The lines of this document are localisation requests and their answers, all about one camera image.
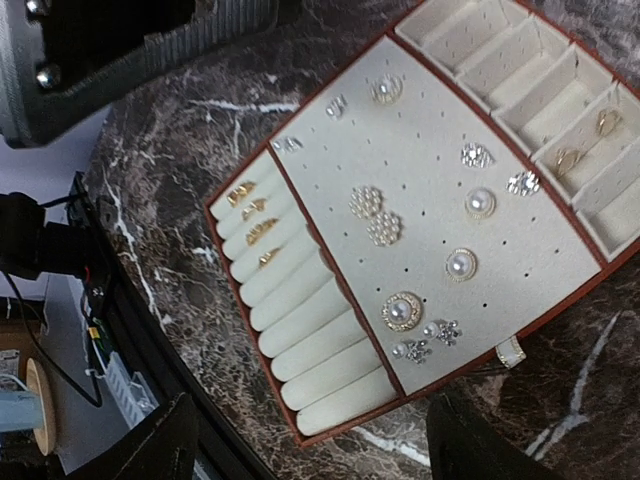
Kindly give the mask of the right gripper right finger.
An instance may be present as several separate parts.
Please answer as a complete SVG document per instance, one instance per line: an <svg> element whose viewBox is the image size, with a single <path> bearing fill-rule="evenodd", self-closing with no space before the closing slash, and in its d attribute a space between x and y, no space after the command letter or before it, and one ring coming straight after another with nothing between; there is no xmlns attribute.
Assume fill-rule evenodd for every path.
<svg viewBox="0 0 640 480"><path fill-rule="evenodd" d="M430 399L427 441L434 479L559 479L493 430L453 394Z"/></svg>

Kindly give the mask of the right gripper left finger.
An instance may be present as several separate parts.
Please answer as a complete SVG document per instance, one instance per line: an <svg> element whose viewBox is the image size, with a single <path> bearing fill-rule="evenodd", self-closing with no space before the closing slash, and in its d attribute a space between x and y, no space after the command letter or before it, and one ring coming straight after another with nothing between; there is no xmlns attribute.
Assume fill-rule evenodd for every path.
<svg viewBox="0 0 640 480"><path fill-rule="evenodd" d="M112 448L68 479L190 479L198 442L192 397L180 393L160 405Z"/></svg>

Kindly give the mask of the beige jewelry tray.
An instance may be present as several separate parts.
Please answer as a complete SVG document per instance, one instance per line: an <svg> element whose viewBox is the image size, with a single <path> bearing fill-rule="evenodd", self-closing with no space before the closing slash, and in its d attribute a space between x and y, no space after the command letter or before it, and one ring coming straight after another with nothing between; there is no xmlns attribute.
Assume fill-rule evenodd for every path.
<svg viewBox="0 0 640 480"><path fill-rule="evenodd" d="M392 104L371 97L384 74L403 81ZM325 108L343 95L339 120ZM622 121L596 132L598 113ZM304 145L276 152L282 136ZM464 144L496 162L461 163ZM581 161L555 173L561 148ZM506 191L533 171L539 191ZM400 239L373 244L349 208L372 186L401 218ZM465 211L477 187L494 213ZM220 187L206 217L241 316L298 444L308 446L431 393L497 356L601 283L639 249L639 92L521 1L426 1L306 100ZM261 255L280 247L263 269ZM464 282L445 272L473 251ZM422 301L419 324L394 332L381 307L397 292ZM432 321L455 320L453 347L422 365L392 348Z"/></svg>

